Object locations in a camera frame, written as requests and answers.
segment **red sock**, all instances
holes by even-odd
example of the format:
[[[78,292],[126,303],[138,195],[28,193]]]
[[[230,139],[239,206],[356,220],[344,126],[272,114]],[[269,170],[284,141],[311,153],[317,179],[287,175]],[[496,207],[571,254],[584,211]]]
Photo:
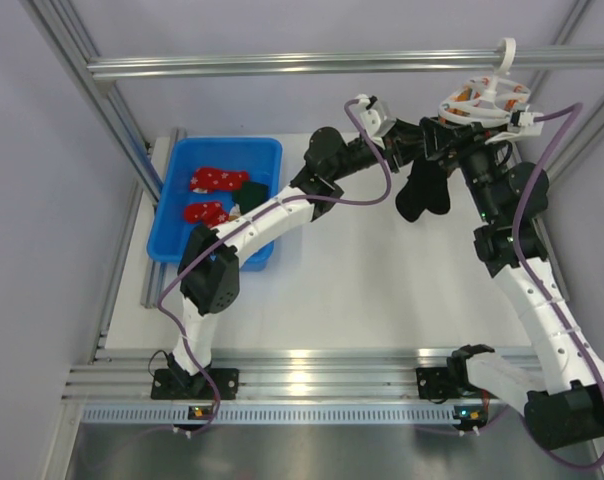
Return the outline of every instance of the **red sock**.
[[[216,225],[226,222],[228,219],[229,214],[226,213],[222,207],[220,207],[214,210],[213,213],[210,213],[209,216],[204,219],[204,224],[209,228],[213,228]]]
[[[206,220],[218,210],[222,210],[220,202],[192,203],[184,209],[184,220],[187,223],[197,223]]]
[[[223,192],[232,192],[238,190],[242,184],[249,180],[247,172],[233,172],[220,170],[219,168],[201,167],[198,168],[191,178],[191,190],[221,190]]]

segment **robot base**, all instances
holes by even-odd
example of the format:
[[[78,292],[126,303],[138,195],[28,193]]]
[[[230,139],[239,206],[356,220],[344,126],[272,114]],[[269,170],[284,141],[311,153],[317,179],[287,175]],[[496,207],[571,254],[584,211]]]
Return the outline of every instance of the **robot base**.
[[[207,372],[218,386],[220,400],[235,400],[240,371],[236,368],[209,368]],[[213,400],[213,389],[201,374],[183,381],[171,369],[162,368],[155,371],[151,398],[153,400]]]

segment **white table surface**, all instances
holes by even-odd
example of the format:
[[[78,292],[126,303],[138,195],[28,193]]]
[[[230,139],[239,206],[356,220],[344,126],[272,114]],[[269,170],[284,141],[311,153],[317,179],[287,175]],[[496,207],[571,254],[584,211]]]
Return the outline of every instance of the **white table surface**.
[[[281,185],[303,166],[309,135],[278,135]],[[156,143],[154,163],[168,139]],[[393,196],[409,170],[393,176]],[[378,196],[384,178],[371,167],[341,180],[344,198]],[[473,248],[480,219],[456,172],[452,208],[409,224],[393,197],[373,207],[336,205],[276,242],[267,268],[240,275],[240,296],[221,314],[214,347],[360,349],[456,347],[467,343],[528,346],[506,297]],[[140,305],[153,209],[142,198],[106,348],[171,348],[177,329]],[[167,284],[176,268],[167,272]],[[166,305],[179,313],[177,289]]]

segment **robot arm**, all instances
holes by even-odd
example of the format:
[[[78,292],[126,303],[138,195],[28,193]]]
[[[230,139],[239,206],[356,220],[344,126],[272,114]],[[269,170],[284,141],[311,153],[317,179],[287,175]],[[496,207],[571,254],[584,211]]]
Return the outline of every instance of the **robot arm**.
[[[534,165],[522,162],[508,167],[497,158],[484,135],[473,133],[477,127],[425,120],[428,158],[462,171],[480,218],[486,223],[474,232],[477,256],[513,305],[542,368],[541,376],[532,374],[512,366],[490,347],[466,346],[448,359],[448,380],[462,392],[486,390],[517,410],[533,438],[547,450],[604,436],[602,395],[571,335],[587,349],[596,375],[603,382],[604,362],[587,343],[559,293],[546,249],[532,223],[547,208],[546,174],[542,172],[536,180],[519,239],[528,265],[552,292],[550,299],[520,264],[511,237],[516,207]],[[453,148],[428,148],[453,143]],[[554,307],[564,314],[568,326]]]
[[[447,381],[452,379],[461,392],[486,390],[503,400],[524,415],[534,438],[544,448],[554,449],[603,436],[602,397],[591,369],[581,358],[569,332],[576,333],[579,341],[590,347],[554,287],[556,282],[546,250],[532,223],[547,207],[546,175],[538,179],[527,203],[520,243],[538,277],[553,289],[551,301],[538,291],[514,252],[511,238],[514,214],[534,165],[523,162],[508,167],[498,160],[496,144],[503,146],[504,140],[500,139],[513,141],[522,132],[539,134],[539,127],[533,126],[534,114],[525,108],[515,109],[508,114],[509,123],[500,126],[491,120],[488,127],[475,121],[459,125],[423,118],[418,127],[392,118],[386,106],[375,97],[359,97],[359,100],[357,113],[390,170],[397,172],[414,161],[412,177],[416,172],[426,172],[415,178],[413,185],[410,178],[405,187],[409,190],[406,198],[410,215],[403,214],[407,220],[417,220],[425,210],[424,204],[417,208],[410,205],[423,201],[424,192],[442,194],[442,172],[446,181],[453,169],[462,171],[480,218],[486,223],[474,232],[478,258],[513,304],[543,371],[542,376],[534,375],[513,367],[490,347],[467,346],[453,352],[448,359],[450,379]],[[456,105],[455,111],[464,107]],[[456,115],[456,119],[467,118]],[[201,252],[236,229],[236,225],[247,224],[242,232],[230,237],[190,271],[181,283],[188,343],[202,365],[208,366],[211,362],[217,314],[239,294],[239,269],[244,261],[283,233],[329,212],[334,202],[326,201],[326,197],[335,199],[343,194],[336,181],[376,163],[361,137],[347,144],[331,127],[313,134],[304,158],[305,166],[276,197],[243,218],[214,230],[196,227],[189,238],[180,272]],[[416,185],[420,188],[419,195],[411,191]],[[551,303],[565,313],[570,330],[559,320]],[[184,348],[180,338],[170,355],[169,369],[180,385],[193,393],[202,388],[204,381]],[[604,362],[592,349],[589,351],[604,381]]]
[[[361,95],[353,111],[389,169],[397,172],[416,156],[422,155],[421,131],[418,127],[390,116],[386,105],[375,97]],[[214,230],[196,227],[189,238],[179,272],[215,241],[246,224],[215,254],[198,264],[181,283],[182,319],[188,343],[203,366],[211,363],[211,344],[218,313],[231,305],[240,291],[239,270],[244,262],[264,245],[284,233],[312,222],[331,210],[335,202],[317,199],[340,198],[344,193],[337,180],[378,163],[362,137],[348,144],[332,127],[318,129],[309,140],[304,155],[305,166],[278,195],[232,222]],[[174,376],[193,390],[201,388],[197,368],[189,359],[182,338],[178,339],[169,359]]]

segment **blue plastic bin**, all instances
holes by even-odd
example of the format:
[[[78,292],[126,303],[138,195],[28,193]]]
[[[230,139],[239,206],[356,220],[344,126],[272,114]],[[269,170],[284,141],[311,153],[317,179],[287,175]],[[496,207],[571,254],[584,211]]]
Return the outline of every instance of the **blue plastic bin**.
[[[252,181],[269,186],[269,197],[279,191],[282,145],[272,138],[186,138],[175,145],[162,196],[147,243],[149,256],[162,263],[179,264],[194,224],[184,221],[184,209],[197,202],[220,201],[228,212],[231,194],[193,193],[189,183],[199,167],[244,170]],[[273,242],[247,259],[242,270],[260,271],[273,253]]]

